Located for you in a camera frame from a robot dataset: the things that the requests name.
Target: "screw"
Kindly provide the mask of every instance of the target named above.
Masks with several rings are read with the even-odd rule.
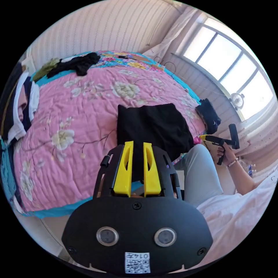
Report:
[[[69,252],[76,254],[76,249],[74,247],[70,246]]]
[[[198,256],[203,256],[206,253],[206,249],[205,248],[201,248],[198,252],[197,255]]]
[[[138,210],[142,207],[142,205],[139,202],[135,202],[135,203],[133,203],[132,207],[133,207],[133,209]]]

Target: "curtain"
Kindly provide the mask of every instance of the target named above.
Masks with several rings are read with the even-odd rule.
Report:
[[[256,164],[256,179],[265,179],[278,165],[278,100],[273,96],[268,105],[250,119],[237,124],[240,149],[236,156]],[[218,137],[231,138],[229,129]]]
[[[155,57],[162,58],[165,55],[167,49],[169,48],[171,42],[181,33],[181,31],[184,29],[190,18],[196,12],[197,9],[191,6],[186,7],[183,14],[180,15],[176,22],[173,24],[173,26],[171,27],[165,38],[162,40],[162,42],[152,47],[148,51],[144,52],[143,55],[146,55],[151,59],[155,59]]]

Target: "green cloth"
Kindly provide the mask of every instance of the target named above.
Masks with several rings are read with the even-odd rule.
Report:
[[[57,63],[60,61],[59,58],[53,58],[46,64],[44,64],[40,70],[38,70],[33,76],[33,81],[37,82],[45,75],[47,75],[53,68],[57,67]]]

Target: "sticker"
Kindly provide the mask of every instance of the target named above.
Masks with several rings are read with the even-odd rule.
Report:
[[[151,273],[150,253],[125,252],[125,273]]]

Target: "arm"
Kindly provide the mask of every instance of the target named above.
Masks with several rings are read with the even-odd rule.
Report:
[[[223,163],[227,166],[231,162],[236,160],[236,156],[226,143],[224,144],[223,147],[225,148],[225,156],[223,159]],[[223,149],[219,147],[218,157],[221,157],[222,155],[223,155]],[[235,188],[239,194],[244,195],[252,191],[253,189],[255,189],[260,184],[260,183],[255,183],[253,181],[253,179],[245,172],[245,170],[242,168],[242,166],[238,161],[232,166],[230,166],[228,170],[235,184]]]

